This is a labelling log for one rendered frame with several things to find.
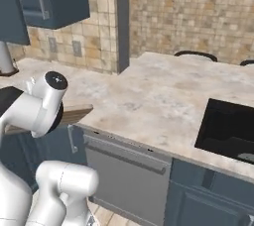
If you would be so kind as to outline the wooden cutting board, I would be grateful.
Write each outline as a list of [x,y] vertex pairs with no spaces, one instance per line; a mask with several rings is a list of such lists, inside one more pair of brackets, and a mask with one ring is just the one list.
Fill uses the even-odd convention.
[[[63,117],[60,121],[60,124],[75,124],[79,122],[85,115],[87,115],[92,109],[93,106],[91,104],[79,104],[75,106],[68,105],[63,111]],[[22,132],[25,132],[25,129],[11,125],[8,125],[5,128],[6,135],[18,134]]]

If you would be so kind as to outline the black sink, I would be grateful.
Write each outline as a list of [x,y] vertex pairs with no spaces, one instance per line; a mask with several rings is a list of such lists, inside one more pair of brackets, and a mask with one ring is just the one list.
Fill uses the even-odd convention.
[[194,146],[254,165],[254,107],[209,98]]

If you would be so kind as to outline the dark blue sink cupboard door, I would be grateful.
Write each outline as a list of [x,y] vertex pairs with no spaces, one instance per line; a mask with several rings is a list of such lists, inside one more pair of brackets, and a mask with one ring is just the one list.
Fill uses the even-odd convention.
[[247,226],[248,215],[254,208],[171,182],[164,226]]

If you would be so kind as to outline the dark blue tall side panel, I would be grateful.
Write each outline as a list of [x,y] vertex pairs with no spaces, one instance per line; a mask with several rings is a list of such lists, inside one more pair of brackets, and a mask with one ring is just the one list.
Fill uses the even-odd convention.
[[129,0],[116,0],[118,26],[118,72],[129,66],[130,36],[129,36]]

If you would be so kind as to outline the grey dishwasher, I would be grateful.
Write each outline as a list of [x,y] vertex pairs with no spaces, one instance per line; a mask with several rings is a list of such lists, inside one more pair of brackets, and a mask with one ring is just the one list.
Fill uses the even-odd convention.
[[[87,164],[99,174],[93,201],[142,226],[164,226],[172,159],[153,148],[96,131],[85,130],[83,139]],[[166,172],[160,175],[110,158],[88,149],[88,144],[119,155],[145,155],[161,162]]]

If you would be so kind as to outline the dark blue base cupboard door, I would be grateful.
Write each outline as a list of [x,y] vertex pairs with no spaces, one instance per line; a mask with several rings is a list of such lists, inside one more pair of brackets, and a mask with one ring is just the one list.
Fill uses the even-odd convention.
[[0,161],[19,176],[31,189],[38,190],[35,174],[43,161],[62,161],[86,165],[83,131],[73,126],[73,140],[77,153],[71,152],[67,126],[59,126],[48,135],[34,139],[30,132],[6,135],[0,148]]

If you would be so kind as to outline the dark blue false drawer front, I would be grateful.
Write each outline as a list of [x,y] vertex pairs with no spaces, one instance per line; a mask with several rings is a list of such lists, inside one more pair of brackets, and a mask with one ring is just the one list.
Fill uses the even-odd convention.
[[254,207],[254,183],[178,159],[173,159],[170,179]]

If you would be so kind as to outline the white cylinder on dark base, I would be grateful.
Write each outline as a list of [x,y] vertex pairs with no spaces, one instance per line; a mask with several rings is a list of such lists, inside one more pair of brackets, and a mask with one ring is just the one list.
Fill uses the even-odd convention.
[[5,42],[0,42],[0,76],[12,76],[18,72]]

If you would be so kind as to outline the grey wall socket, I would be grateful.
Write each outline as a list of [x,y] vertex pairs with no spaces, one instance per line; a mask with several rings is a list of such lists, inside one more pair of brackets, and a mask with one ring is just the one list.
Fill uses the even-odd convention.
[[57,41],[54,37],[48,37],[49,40],[49,48],[52,53],[56,53],[58,51]]
[[73,49],[73,54],[76,57],[82,57],[81,44],[80,44],[79,41],[73,41],[72,42],[72,49]]

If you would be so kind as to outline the dark blue wall cupboard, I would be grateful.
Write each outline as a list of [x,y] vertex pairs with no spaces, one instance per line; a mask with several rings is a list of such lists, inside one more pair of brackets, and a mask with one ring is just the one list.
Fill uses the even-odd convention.
[[0,41],[24,46],[30,43],[20,0],[0,0]]

